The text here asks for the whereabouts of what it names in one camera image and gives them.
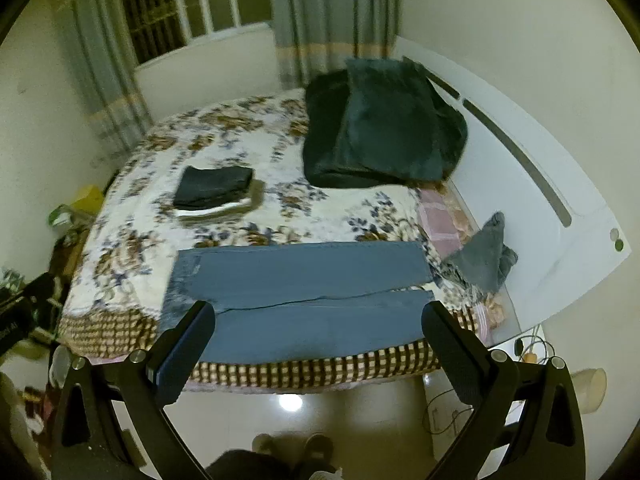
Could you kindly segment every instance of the gray curtain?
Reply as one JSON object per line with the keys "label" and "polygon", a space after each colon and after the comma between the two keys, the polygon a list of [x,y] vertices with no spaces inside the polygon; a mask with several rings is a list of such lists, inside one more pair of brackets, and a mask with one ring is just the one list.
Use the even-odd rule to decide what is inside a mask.
{"label": "gray curtain", "polygon": [[152,124],[115,34],[115,0],[52,0],[56,26],[78,92],[104,155],[118,167]]}
{"label": "gray curtain", "polygon": [[285,88],[344,67],[348,57],[386,57],[398,31],[399,0],[271,0]]}

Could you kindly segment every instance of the white cup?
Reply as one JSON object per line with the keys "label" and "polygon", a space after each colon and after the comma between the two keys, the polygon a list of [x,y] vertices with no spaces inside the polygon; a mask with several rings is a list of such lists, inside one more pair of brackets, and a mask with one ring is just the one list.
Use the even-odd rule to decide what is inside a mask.
{"label": "white cup", "polygon": [[583,415],[595,412],[607,391],[607,374],[602,368],[587,368],[571,374],[578,407]]}

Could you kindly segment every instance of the shoe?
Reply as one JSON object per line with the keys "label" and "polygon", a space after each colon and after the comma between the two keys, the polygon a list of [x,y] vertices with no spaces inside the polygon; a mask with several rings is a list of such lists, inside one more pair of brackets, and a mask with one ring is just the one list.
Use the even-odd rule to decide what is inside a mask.
{"label": "shoe", "polygon": [[334,456],[334,443],[322,433],[315,433],[306,441],[305,449],[302,452],[302,460],[316,459],[324,460],[328,464]]}
{"label": "shoe", "polygon": [[251,451],[263,455],[276,455],[276,446],[273,437],[266,433],[256,436],[251,443]]}

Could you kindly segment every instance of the bed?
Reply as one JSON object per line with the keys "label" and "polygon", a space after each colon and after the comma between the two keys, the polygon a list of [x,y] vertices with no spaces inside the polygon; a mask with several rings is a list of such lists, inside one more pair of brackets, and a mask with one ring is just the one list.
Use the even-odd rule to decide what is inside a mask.
{"label": "bed", "polygon": [[[111,186],[91,230],[63,311],[61,338],[92,362],[149,348],[158,335],[177,251],[194,247],[420,240],[434,277],[422,288],[433,291],[487,345],[558,312],[628,256],[622,230],[597,189],[524,110],[415,43],[398,38],[395,55],[427,67],[438,92],[465,116],[465,152],[437,192],[458,219],[462,238],[495,211],[505,213],[505,243],[519,261],[500,294],[488,296],[447,279],[421,225],[418,190],[308,184],[301,157],[307,117],[298,89],[178,114],[149,131]],[[232,164],[254,168],[264,183],[259,208],[204,222],[175,217],[172,197],[187,165]],[[201,362],[187,388],[311,392],[424,374],[437,366],[427,343],[417,340],[323,360]]]}
{"label": "bed", "polygon": [[[310,186],[302,173],[305,132],[302,90],[215,104],[156,124],[112,184],[85,245],[61,322],[68,345],[94,362],[148,348],[157,336],[178,250],[424,239],[431,267],[438,269],[438,255],[420,228],[418,192],[403,186]],[[175,217],[172,197],[187,165],[231,164],[254,168],[264,183],[259,208],[205,221]],[[449,305],[463,326],[480,332],[477,311],[484,319],[481,300],[487,298],[445,282],[437,270],[435,275],[423,288]],[[490,304],[497,312],[495,301]],[[309,362],[200,363],[190,387],[308,390],[423,374],[435,367],[428,345],[418,340]]]}

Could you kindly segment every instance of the floral bedspread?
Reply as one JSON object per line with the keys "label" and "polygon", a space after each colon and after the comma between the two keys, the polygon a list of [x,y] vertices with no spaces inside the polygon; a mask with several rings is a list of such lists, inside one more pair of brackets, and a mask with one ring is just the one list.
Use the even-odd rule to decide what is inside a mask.
{"label": "floral bedspread", "polygon": [[[215,104],[149,131],[111,186],[74,276],[60,326],[74,351],[96,362],[148,348],[177,251],[222,245],[422,240],[436,281],[424,288],[475,329],[473,298],[464,290],[452,297],[452,288],[442,286],[439,260],[419,225],[415,190],[319,189],[305,180],[302,97],[295,90]],[[195,222],[175,217],[172,198],[186,166],[233,164],[253,168],[254,178],[264,182],[260,207]],[[422,341],[322,364],[200,363],[192,380],[280,391],[423,373],[435,365]]]}

